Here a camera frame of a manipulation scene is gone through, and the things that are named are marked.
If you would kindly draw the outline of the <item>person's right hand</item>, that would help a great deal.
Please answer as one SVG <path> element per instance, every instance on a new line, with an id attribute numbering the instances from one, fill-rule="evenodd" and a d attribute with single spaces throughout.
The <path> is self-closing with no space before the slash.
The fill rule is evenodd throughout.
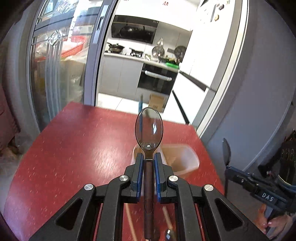
<path id="1" fill-rule="evenodd" d="M 254 224 L 270 240 L 289 240 L 288 234 L 291 235 L 292 230 L 295 228 L 295 213 L 277 216 L 268 221 L 264 215 L 266 208 L 267 205 L 262 204 L 258 210 Z"/>

